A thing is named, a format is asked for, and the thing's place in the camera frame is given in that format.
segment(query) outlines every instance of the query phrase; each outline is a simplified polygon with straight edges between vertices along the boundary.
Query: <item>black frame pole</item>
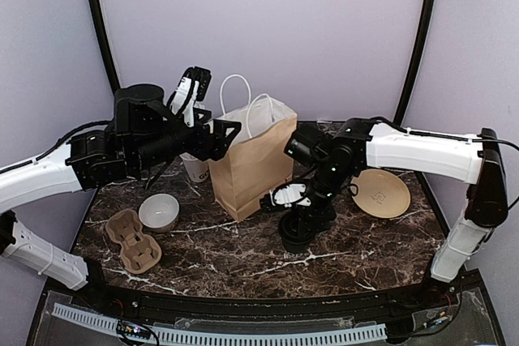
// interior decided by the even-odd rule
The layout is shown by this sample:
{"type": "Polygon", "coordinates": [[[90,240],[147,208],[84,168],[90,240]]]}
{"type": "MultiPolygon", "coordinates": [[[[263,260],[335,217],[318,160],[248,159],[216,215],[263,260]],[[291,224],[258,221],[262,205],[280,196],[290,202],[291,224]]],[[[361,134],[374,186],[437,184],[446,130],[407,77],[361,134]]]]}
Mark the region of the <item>black frame pole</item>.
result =
{"type": "Polygon", "coordinates": [[[90,4],[90,12],[92,13],[92,20],[96,30],[97,43],[99,45],[99,50],[101,51],[101,56],[103,57],[103,63],[105,64],[106,75],[108,76],[112,92],[115,92],[121,88],[121,84],[119,83],[117,71],[115,70],[114,58],[112,56],[112,51],[110,50],[108,35],[106,34],[105,21],[103,20],[103,13],[101,11],[101,2],[99,0],[88,0],[88,3],[90,4]]]}
{"type": "Polygon", "coordinates": [[[401,125],[404,120],[405,111],[409,105],[411,94],[413,93],[414,82],[418,74],[418,68],[422,61],[423,48],[425,47],[425,41],[427,38],[427,32],[429,30],[429,24],[431,22],[432,7],[435,0],[423,0],[422,14],[420,15],[420,22],[418,24],[418,31],[416,33],[416,39],[414,40],[413,54],[411,55],[411,61],[409,69],[407,70],[407,76],[405,77],[404,87],[400,95],[400,101],[398,102],[397,111],[395,112],[395,118],[393,122],[397,125],[401,125]]]}

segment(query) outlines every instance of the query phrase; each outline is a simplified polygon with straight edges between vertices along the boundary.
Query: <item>paper plate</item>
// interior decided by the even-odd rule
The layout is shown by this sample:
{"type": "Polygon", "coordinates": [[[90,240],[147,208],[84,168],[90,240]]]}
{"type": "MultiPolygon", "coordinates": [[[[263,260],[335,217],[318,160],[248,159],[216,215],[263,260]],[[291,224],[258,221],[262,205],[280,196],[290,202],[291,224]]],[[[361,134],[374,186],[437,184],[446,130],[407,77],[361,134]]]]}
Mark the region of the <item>paper plate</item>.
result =
{"type": "Polygon", "coordinates": [[[411,204],[407,185],[385,170],[363,170],[351,183],[358,187],[358,193],[353,197],[356,204],[377,218],[396,218],[406,212],[411,204]]]}

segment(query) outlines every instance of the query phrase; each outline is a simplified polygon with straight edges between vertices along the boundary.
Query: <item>paper bag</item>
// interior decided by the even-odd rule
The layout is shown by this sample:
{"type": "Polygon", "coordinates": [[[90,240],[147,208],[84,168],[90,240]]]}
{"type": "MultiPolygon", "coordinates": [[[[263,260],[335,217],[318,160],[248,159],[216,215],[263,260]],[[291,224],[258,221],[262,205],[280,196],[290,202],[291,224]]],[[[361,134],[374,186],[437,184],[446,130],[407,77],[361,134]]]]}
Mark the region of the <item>paper bag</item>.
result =
{"type": "Polygon", "coordinates": [[[242,131],[223,159],[209,161],[212,188],[216,201],[242,221],[260,209],[269,190],[291,179],[294,161],[283,150],[296,129],[297,114],[262,94],[221,118],[241,122],[242,131]]]}

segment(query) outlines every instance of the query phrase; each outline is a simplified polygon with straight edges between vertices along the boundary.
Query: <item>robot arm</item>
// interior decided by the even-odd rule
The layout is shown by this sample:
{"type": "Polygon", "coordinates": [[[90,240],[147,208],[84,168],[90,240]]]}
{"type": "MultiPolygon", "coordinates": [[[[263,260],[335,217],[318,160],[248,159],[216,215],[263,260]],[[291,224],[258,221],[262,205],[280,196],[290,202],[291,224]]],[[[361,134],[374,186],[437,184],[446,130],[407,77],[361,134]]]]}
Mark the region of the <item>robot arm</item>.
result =
{"type": "Polygon", "coordinates": [[[287,250],[301,252],[335,219],[331,200],[368,167],[436,173],[470,187],[460,218],[436,253],[430,277],[448,283],[465,261],[508,215],[506,184],[495,132],[449,135],[402,129],[390,122],[350,119],[334,136],[311,127],[298,128],[285,153],[306,166],[316,166],[311,179],[283,185],[270,192],[264,205],[287,207],[280,235],[287,250]]]}
{"type": "Polygon", "coordinates": [[[219,160],[241,130],[238,122],[208,121],[211,113],[194,107],[205,97],[211,74],[198,67],[186,71],[167,105],[164,91],[139,84],[114,97],[114,118],[73,130],[42,155],[0,169],[0,254],[28,265],[77,290],[102,275],[98,264],[68,254],[39,238],[15,218],[12,208],[52,194],[102,187],[163,164],[154,182],[173,159],[188,152],[219,160]],[[103,130],[88,127],[108,125],[103,130]]]}

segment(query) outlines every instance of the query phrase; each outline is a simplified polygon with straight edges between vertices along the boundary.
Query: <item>white rope handle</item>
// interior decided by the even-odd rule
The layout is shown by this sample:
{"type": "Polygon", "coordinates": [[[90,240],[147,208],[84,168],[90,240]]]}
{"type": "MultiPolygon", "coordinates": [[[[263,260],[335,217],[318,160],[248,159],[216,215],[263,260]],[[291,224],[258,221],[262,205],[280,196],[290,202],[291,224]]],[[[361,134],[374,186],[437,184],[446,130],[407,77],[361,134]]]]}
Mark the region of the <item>white rope handle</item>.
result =
{"type": "Polygon", "coordinates": [[[249,128],[249,115],[251,114],[251,108],[254,103],[261,97],[266,96],[268,101],[270,102],[270,118],[272,119],[272,123],[274,123],[274,105],[272,104],[272,97],[270,97],[267,93],[260,93],[253,101],[249,104],[247,108],[247,115],[245,116],[245,127],[247,128],[247,133],[249,134],[249,139],[252,138],[251,129],[249,128]]]}
{"type": "Polygon", "coordinates": [[[221,86],[220,86],[220,107],[221,107],[222,115],[225,115],[225,107],[224,107],[224,85],[225,85],[225,83],[227,83],[228,80],[232,79],[233,77],[238,77],[239,79],[243,80],[243,82],[245,83],[245,86],[247,87],[247,91],[249,92],[249,101],[248,101],[247,105],[251,105],[251,86],[250,86],[249,83],[247,82],[247,79],[245,79],[242,75],[231,75],[231,76],[227,76],[227,77],[225,78],[225,80],[223,81],[223,83],[221,84],[221,86]]]}

